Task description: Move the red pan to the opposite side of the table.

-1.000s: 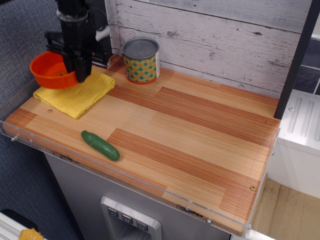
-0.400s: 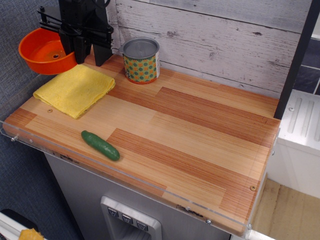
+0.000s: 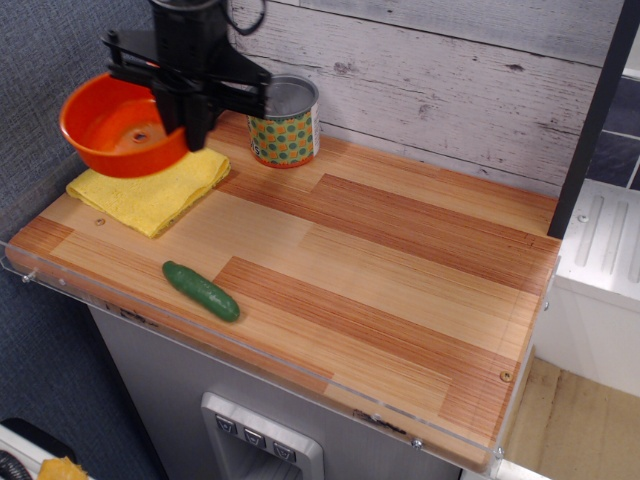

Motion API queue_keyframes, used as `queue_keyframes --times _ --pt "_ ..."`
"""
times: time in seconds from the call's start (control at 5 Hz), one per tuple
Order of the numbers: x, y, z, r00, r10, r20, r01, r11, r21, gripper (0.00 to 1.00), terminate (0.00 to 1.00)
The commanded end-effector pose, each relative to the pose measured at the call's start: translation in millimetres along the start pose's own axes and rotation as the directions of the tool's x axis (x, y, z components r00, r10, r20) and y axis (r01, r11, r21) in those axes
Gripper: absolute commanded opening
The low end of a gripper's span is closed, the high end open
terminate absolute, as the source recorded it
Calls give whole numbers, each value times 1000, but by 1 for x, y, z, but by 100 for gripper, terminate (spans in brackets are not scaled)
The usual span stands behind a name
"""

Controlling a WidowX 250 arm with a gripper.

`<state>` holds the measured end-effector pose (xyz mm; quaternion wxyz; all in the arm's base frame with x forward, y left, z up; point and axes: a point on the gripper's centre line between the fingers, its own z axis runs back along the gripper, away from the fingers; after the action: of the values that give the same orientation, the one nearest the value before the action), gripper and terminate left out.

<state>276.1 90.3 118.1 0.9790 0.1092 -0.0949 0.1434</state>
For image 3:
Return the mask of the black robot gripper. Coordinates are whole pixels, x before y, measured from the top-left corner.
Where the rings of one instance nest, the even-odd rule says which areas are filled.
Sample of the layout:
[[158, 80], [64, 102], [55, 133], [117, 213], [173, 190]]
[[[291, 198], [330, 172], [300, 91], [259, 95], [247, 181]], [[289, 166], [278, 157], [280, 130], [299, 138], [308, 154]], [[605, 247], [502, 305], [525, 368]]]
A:
[[233, 19], [227, 1], [151, 1], [153, 28], [102, 36], [113, 77], [152, 88], [167, 135], [185, 125], [187, 146], [201, 150], [218, 110], [262, 117], [271, 74], [238, 52], [229, 39], [255, 33], [267, 3], [250, 25]]

